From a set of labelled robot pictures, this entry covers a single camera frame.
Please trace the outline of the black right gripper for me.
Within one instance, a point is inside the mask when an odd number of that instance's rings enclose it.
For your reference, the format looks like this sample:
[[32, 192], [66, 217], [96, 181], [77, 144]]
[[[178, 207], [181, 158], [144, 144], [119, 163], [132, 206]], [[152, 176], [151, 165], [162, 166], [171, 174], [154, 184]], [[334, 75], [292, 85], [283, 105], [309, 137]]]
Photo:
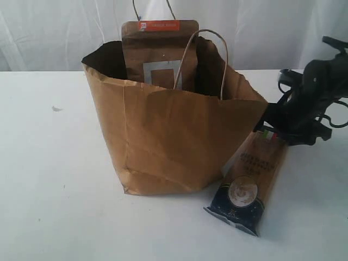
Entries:
[[278, 136], [288, 146], [315, 144], [317, 138], [326, 141], [332, 136], [333, 128], [344, 128], [346, 123], [326, 127], [322, 119], [331, 118], [325, 114], [333, 104], [347, 106], [341, 98], [347, 97], [347, 42], [324, 36], [323, 43], [338, 53], [331, 60], [312, 60], [302, 73], [282, 69], [278, 86], [288, 86], [277, 103], [269, 103], [262, 120], [279, 131]]

